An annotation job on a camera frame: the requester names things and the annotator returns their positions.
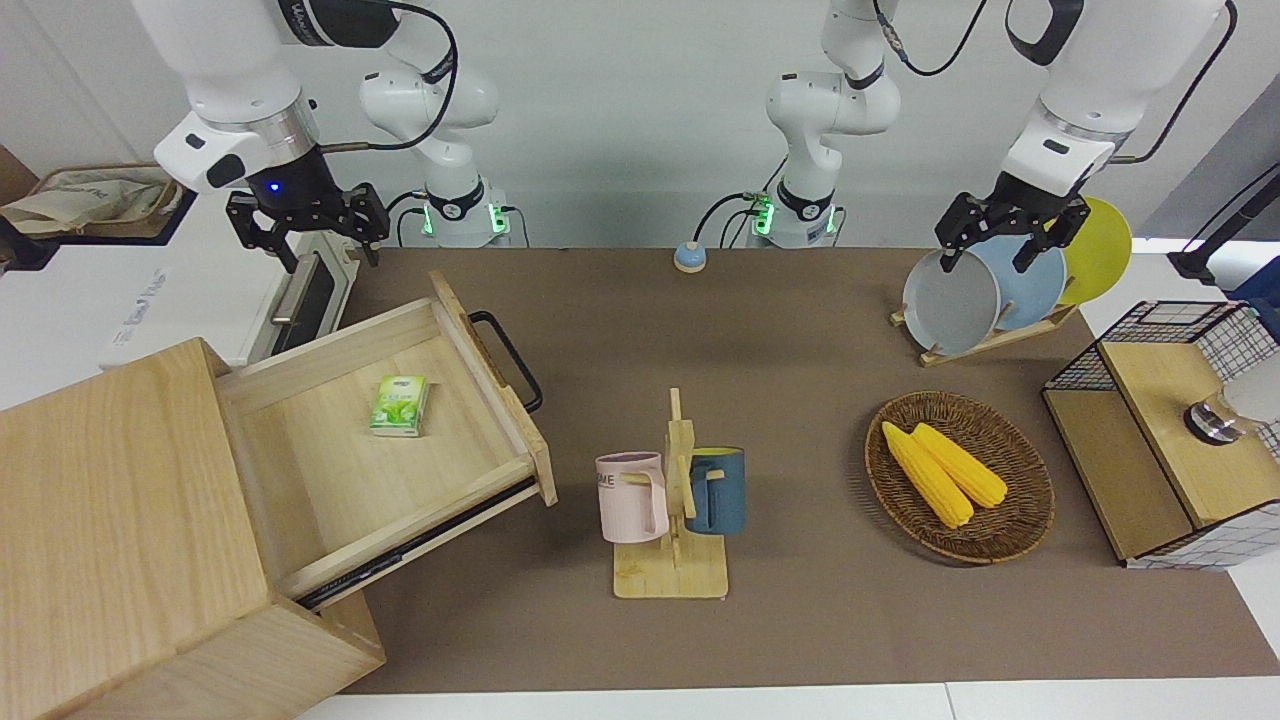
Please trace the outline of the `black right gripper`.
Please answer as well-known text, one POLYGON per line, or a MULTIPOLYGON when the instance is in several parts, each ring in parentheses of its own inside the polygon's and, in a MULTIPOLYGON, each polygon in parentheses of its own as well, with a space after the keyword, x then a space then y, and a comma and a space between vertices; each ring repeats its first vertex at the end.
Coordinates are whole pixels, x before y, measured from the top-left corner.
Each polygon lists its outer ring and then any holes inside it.
POLYGON ((287 242, 292 231, 343 231, 358 243, 370 266, 379 266, 381 243, 390 233, 390 214, 369 182, 342 191, 320 149, 247 178, 250 192, 232 191, 227 218, 244 249, 261 250, 293 274, 298 258, 287 242), (256 215, 273 223, 261 227, 256 215))

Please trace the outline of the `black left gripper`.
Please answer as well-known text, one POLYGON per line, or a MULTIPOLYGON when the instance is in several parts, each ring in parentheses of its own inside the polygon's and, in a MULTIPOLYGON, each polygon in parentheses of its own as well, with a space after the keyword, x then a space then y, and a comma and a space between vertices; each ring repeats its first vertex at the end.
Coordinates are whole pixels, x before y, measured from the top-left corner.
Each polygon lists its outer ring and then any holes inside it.
POLYGON ((1025 273, 1050 249, 1066 249, 1091 215, 1085 200, 1075 192, 1057 196, 1009 172, 1000 172, 986 199, 969 192, 955 196, 936 223, 942 249, 940 268, 950 274, 960 256, 991 237, 988 225, 1029 225, 1032 232, 1012 259, 1012 268, 1025 273))

